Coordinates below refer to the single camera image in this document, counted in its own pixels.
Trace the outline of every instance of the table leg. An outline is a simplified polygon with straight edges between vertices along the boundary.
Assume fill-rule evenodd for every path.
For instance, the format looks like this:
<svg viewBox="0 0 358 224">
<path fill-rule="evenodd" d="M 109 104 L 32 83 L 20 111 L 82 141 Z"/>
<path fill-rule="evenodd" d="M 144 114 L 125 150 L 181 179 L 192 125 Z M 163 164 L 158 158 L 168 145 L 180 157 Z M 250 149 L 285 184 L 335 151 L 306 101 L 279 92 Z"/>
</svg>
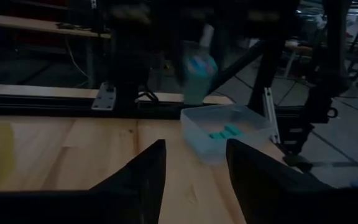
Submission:
<svg viewBox="0 0 358 224">
<path fill-rule="evenodd" d="M 93 40 L 88 38 L 86 41 L 86 71 L 88 74 L 88 88 L 94 88 L 94 69 L 93 69 Z"/>
<path fill-rule="evenodd" d="M 295 53 L 295 51 L 293 51 L 291 54 L 290 60 L 288 61 L 287 66 L 285 67 L 285 73 L 284 73 L 285 78 L 288 77 L 288 74 L 290 73 L 292 62 L 294 61 L 295 56 L 296 56 L 296 53 Z"/>
</svg>

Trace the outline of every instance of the gray floor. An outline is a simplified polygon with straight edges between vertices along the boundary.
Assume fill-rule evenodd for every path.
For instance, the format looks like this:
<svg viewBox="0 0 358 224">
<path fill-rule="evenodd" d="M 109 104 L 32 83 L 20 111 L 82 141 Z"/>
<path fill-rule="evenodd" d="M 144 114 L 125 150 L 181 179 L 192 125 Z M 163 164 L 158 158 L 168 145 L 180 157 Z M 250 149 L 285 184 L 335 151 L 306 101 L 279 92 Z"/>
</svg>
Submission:
<svg viewBox="0 0 358 224">
<path fill-rule="evenodd" d="M 229 65 L 236 57 L 238 54 L 230 54 L 226 65 Z M 44 60 L 20 57 L 15 60 L 0 61 L 0 83 L 14 84 L 46 64 L 48 62 Z M 237 76 L 252 86 L 257 68 L 258 63 L 255 62 L 241 70 Z M 157 77 L 157 73 L 151 74 L 149 81 L 151 89 L 161 92 L 180 92 L 179 86 L 169 72 L 162 77 L 162 85 L 159 88 Z M 73 65 L 54 63 L 26 85 L 75 87 L 85 80 L 86 78 Z M 272 85 L 274 102 L 281 101 L 293 84 L 292 80 L 275 79 Z M 227 95 L 236 103 L 247 104 L 251 93 L 252 90 L 249 87 L 233 78 L 221 86 L 214 95 Z M 280 104 L 302 105 L 307 95 L 307 86 L 295 84 Z M 311 162 L 320 164 L 313 168 L 312 173 L 321 181 L 334 187 L 348 186 L 351 181 L 358 180 L 358 88 L 351 88 L 343 96 L 336 98 L 333 104 L 339 110 L 339 116 L 328 124 L 317 124 L 301 153 Z M 335 166 L 327 166 L 325 162 L 333 162 Z"/>
</svg>

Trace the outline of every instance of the clear plastic container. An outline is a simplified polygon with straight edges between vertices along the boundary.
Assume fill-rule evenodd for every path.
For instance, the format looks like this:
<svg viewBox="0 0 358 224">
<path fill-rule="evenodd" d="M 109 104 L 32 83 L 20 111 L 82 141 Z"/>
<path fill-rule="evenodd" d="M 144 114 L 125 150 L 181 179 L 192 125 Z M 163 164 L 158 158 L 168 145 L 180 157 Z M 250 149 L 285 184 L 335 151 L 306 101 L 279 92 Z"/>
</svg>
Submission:
<svg viewBox="0 0 358 224">
<path fill-rule="evenodd" d="M 270 121 L 241 105 L 216 105 L 183 109 L 180 115 L 183 136 L 206 164 L 220 164 L 226 157 L 227 139 L 213 139 L 212 133 L 232 124 L 241 131 L 230 138 L 260 149 L 272 134 Z"/>
</svg>

